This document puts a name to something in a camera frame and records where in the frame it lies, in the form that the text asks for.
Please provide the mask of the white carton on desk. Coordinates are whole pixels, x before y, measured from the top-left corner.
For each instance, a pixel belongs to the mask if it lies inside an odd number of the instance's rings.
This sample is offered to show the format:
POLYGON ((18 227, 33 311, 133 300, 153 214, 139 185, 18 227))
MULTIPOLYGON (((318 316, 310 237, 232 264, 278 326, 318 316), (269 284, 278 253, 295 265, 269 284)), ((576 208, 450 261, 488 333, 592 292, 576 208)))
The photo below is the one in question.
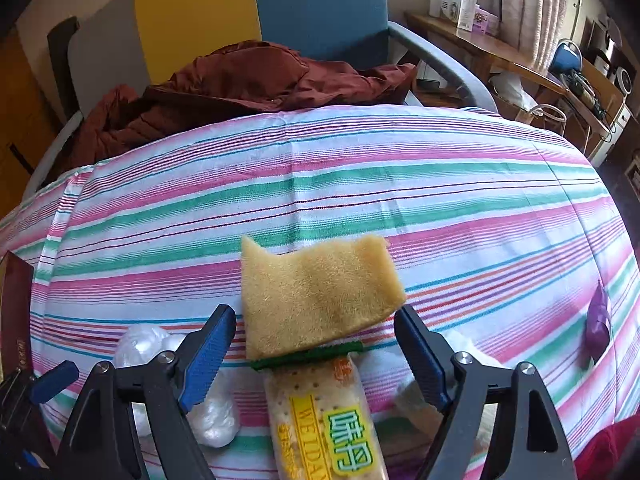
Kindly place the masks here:
POLYGON ((477 0, 440 0, 440 12, 458 29, 470 32, 473 28, 477 0))

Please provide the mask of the orange wooden wardrobe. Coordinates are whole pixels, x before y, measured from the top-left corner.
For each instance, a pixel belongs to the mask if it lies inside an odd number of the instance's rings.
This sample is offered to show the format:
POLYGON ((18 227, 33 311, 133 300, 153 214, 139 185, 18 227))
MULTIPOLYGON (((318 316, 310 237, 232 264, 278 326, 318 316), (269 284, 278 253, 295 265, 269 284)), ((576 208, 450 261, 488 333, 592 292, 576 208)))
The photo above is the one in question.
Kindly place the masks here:
POLYGON ((62 124, 32 73, 16 29, 1 38, 0 214, 22 201, 62 124))

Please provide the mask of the blue bag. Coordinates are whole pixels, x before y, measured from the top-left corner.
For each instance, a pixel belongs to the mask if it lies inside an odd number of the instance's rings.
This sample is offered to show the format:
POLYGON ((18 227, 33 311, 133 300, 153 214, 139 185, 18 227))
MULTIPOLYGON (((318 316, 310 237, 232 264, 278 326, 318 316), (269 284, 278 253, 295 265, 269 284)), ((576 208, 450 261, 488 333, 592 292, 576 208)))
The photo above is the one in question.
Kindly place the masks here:
POLYGON ((554 52, 549 70, 552 74, 559 75, 571 70, 582 71, 582 51, 578 45, 570 39, 561 39, 554 52))

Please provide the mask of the green cracker packet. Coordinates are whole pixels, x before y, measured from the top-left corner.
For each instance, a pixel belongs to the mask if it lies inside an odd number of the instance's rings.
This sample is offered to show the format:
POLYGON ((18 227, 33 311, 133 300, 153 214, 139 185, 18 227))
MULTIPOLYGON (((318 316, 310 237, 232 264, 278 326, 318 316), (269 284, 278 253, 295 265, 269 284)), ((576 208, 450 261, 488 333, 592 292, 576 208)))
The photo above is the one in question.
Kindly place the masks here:
POLYGON ((262 375, 281 479, 386 479, 352 355, 358 341, 250 363, 262 375))

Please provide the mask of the wooden desk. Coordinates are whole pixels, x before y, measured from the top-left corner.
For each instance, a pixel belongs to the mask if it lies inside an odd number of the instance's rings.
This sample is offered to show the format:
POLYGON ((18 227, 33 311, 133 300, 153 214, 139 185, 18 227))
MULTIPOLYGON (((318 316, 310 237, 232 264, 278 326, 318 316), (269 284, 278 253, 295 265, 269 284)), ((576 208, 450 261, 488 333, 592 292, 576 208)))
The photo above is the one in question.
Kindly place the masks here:
POLYGON ((425 39, 430 39, 432 35, 441 36, 458 48, 465 50, 472 56, 472 73, 487 82, 492 68, 508 70, 518 74, 524 79, 528 79, 538 86, 567 99, 579 116, 587 123, 593 132, 596 132, 603 139, 610 133, 608 127, 594 116, 585 104, 561 84, 558 78, 548 72, 538 70, 533 66, 524 54, 512 48, 503 41, 488 35, 474 34, 454 27, 451 22, 432 18, 428 15, 405 13, 408 27, 416 34, 425 39))

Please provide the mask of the grey yellow blue chair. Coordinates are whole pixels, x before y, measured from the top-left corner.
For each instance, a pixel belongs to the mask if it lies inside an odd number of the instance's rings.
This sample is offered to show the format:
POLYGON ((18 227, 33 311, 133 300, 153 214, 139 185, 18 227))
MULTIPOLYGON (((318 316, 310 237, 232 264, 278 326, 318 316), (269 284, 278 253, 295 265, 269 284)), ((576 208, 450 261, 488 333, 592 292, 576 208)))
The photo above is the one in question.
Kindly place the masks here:
POLYGON ((387 0, 111 0, 65 44, 78 109, 44 153, 23 196, 37 192, 64 144, 108 90, 128 84, 142 91, 198 56, 247 39, 356 68, 387 62, 396 41, 453 84, 464 105, 497 108, 477 76, 390 21, 387 0))

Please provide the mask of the white plastic wrapped ball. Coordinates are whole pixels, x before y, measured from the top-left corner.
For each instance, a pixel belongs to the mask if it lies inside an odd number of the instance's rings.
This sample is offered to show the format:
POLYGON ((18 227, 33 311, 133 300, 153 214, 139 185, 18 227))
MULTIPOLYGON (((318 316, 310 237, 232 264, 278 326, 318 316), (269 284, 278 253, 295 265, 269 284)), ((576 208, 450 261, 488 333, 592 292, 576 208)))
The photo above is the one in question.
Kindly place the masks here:
POLYGON ((120 337, 113 363, 117 368, 144 365, 162 350, 167 330, 151 324, 136 324, 120 337))

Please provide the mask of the purple snack wrapper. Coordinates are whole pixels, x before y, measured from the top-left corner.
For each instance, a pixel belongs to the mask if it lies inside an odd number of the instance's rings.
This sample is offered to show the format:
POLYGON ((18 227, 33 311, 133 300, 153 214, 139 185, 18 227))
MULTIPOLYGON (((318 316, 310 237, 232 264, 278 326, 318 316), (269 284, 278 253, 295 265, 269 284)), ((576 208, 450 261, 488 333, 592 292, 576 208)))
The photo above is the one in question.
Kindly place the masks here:
POLYGON ((608 296, 601 282, 597 284, 589 303, 584 339, 588 356, 593 362, 598 362, 611 340, 608 296))

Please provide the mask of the pink patterned curtain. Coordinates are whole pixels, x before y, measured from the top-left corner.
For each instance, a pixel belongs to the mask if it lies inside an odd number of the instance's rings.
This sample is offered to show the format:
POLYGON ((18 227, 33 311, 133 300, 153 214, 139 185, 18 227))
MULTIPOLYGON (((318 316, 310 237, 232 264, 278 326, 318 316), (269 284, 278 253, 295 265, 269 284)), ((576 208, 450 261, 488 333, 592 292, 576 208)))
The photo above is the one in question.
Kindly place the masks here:
POLYGON ((567 0, 501 0, 500 35, 538 70, 552 61, 566 15, 567 0))

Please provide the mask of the dark red jacket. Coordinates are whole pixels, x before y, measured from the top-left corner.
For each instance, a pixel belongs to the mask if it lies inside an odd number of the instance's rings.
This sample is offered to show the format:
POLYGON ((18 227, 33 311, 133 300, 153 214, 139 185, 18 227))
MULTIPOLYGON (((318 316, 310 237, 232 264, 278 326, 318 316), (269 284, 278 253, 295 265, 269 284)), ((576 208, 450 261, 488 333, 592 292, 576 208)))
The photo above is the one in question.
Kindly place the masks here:
POLYGON ((416 66, 356 70, 268 41, 230 44, 199 56, 137 93, 119 84, 99 100, 66 145, 60 171, 92 165, 175 133, 264 113, 328 105, 404 102, 416 66))

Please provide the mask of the red pillow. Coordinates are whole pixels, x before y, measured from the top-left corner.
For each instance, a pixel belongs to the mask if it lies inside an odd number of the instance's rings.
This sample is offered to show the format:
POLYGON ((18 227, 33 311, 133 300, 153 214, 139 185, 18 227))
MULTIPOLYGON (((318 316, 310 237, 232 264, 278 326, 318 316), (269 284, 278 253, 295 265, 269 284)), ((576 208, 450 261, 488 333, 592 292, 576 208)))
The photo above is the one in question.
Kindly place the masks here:
POLYGON ((599 431, 575 460, 578 479, 609 479, 639 433, 639 414, 599 431))

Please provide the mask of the striped bed sheet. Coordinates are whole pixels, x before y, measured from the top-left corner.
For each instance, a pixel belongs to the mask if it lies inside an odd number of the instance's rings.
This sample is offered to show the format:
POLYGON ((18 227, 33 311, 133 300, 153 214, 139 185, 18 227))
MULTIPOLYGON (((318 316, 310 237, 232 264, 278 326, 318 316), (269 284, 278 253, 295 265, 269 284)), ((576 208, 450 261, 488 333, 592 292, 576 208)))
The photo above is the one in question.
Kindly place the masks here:
MULTIPOLYGON (((281 479, 264 380, 246 357, 241 240, 283 255, 366 235, 386 239, 402 307, 452 350, 536 367, 573 462, 599 430, 638 412, 639 267, 590 162, 556 133, 493 114, 393 105, 177 133, 25 200, 2 221, 1 248, 35 270, 35 366, 39 377, 65 360, 79 370, 49 402, 26 402, 43 408, 60 444, 88 375, 114 365, 129 327, 160 326, 160 352, 175 351, 225 304, 236 327, 218 372, 241 427, 223 448, 198 447, 212 479, 281 479), (611 340, 593 362, 584 337, 599 282, 611 340)), ((362 344, 352 359, 387 478, 420 479, 442 414, 413 377, 395 313, 319 347, 362 344)))

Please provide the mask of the yellow sponge block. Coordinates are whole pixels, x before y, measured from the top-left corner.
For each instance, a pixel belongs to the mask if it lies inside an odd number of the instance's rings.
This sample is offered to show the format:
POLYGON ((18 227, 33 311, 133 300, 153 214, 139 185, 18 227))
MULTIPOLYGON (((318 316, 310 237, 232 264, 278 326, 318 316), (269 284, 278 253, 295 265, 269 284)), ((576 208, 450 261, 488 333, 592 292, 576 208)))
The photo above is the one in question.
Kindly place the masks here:
POLYGON ((326 240, 276 255, 241 240, 246 357, 277 359, 386 320, 406 302, 386 239, 326 240))

